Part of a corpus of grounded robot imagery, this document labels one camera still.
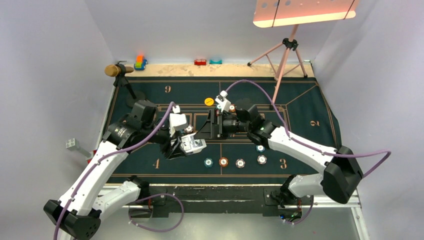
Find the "blue green chip stack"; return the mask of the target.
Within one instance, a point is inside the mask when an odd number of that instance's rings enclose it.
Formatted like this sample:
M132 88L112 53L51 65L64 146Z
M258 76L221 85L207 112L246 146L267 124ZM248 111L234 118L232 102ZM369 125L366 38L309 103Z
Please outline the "blue green chip stack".
M206 159L203 161L203 163L204 163L204 166L205 166L206 168L211 168L211 167L214 165L214 161L213 161L213 159L211 159L211 158L206 158Z

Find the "brown white chip stack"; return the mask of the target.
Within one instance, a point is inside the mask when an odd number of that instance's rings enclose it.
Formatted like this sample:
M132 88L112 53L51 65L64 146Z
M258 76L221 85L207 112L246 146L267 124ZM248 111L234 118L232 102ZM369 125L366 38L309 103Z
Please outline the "brown white chip stack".
M243 159L239 158L235 161L235 165L237 168L241 169L246 166L246 162Z

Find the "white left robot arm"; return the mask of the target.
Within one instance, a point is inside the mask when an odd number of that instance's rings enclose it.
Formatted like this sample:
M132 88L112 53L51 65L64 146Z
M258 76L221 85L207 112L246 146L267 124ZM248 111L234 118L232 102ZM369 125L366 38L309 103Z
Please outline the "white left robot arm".
M60 233L74 240L89 240L100 224L119 208L152 199L147 181L133 175L118 188L100 195L116 168L136 149L147 143L159 144L162 153L175 157L180 153L180 131L188 126L180 107L171 102L162 118L149 101L136 102L131 112L110 124L96 153L75 183L57 200L44 205L44 212L55 225L53 238Z

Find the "orange chip stack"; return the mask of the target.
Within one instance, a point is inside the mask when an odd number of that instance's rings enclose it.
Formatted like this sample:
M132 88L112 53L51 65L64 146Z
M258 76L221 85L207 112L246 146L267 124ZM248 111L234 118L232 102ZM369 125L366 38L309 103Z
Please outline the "orange chip stack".
M221 167L227 167L229 164L229 160L226 157L221 157L218 162Z

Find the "brown white chips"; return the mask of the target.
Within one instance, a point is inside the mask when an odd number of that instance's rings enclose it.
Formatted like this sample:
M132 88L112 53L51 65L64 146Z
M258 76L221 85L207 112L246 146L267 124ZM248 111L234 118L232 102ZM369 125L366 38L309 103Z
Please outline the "brown white chips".
M192 125L188 125L188 126L184 129L184 132L185 132L185 133L188 133L188 134L193 133L193 131L194 131L194 127L193 127Z

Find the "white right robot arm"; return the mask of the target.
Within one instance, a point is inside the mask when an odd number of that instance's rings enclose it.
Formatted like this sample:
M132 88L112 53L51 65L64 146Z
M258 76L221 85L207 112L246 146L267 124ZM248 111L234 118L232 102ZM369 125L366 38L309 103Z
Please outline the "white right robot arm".
M307 195L326 195L339 204L346 204L364 174L347 147L339 150L320 145L286 128L264 119L255 105L237 106L235 113L210 109L195 139L224 140L235 133L246 133L257 146L287 154L316 170L316 174L290 175L282 184L278 195L272 198L281 206L292 204Z

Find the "blue playing card deck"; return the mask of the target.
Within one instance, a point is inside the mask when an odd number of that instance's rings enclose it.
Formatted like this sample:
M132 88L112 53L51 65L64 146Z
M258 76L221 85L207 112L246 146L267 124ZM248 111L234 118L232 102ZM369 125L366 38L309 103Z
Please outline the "blue playing card deck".
M179 147L187 156L198 154L207 147L206 141L204 139L196 139L195 136L195 133L191 133L181 137L181 143Z

